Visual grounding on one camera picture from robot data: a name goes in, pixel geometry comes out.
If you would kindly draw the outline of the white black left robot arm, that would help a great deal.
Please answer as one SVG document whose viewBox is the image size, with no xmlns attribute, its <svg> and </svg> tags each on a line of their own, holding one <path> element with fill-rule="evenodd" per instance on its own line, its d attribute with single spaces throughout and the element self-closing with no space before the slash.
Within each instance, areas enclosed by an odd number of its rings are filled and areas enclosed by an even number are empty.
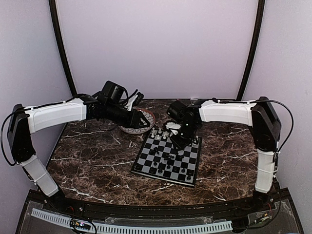
<svg viewBox="0 0 312 234">
<path fill-rule="evenodd" d="M 6 119 L 9 122 L 7 140 L 14 163 L 23 168 L 59 213 L 69 208 L 69 202 L 47 171 L 48 156 L 67 123 L 93 119 L 110 120 L 131 129 L 151 125 L 144 114 L 132 106 L 123 107 L 87 94 L 42 106 L 17 104 Z"/>
</svg>

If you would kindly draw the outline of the black white chess board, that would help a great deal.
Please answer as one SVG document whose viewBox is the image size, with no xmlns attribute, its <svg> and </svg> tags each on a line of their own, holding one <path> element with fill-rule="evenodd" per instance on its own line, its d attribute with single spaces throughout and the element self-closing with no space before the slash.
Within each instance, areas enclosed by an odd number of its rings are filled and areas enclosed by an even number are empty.
<svg viewBox="0 0 312 234">
<path fill-rule="evenodd" d="M 196 184 L 202 138 L 184 150 L 176 151 L 170 138 L 157 137 L 152 130 L 140 148 L 131 172 L 149 178 L 194 188 Z"/>
</svg>

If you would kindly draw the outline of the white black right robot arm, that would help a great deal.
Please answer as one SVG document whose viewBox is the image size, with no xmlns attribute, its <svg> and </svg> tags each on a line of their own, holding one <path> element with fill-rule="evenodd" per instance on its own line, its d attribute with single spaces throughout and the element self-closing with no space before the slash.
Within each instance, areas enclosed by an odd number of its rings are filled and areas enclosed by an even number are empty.
<svg viewBox="0 0 312 234">
<path fill-rule="evenodd" d="M 177 100 L 170 104 L 167 114 L 179 125 L 171 136 L 177 150 L 183 150 L 195 140 L 196 132 L 204 122 L 246 125 L 258 154 L 254 189 L 259 193 L 249 200 L 249 208 L 258 212 L 267 205 L 265 194 L 271 189 L 276 173 L 281 132 L 281 121 L 267 97 L 250 101 L 212 98 L 188 106 Z"/>
</svg>

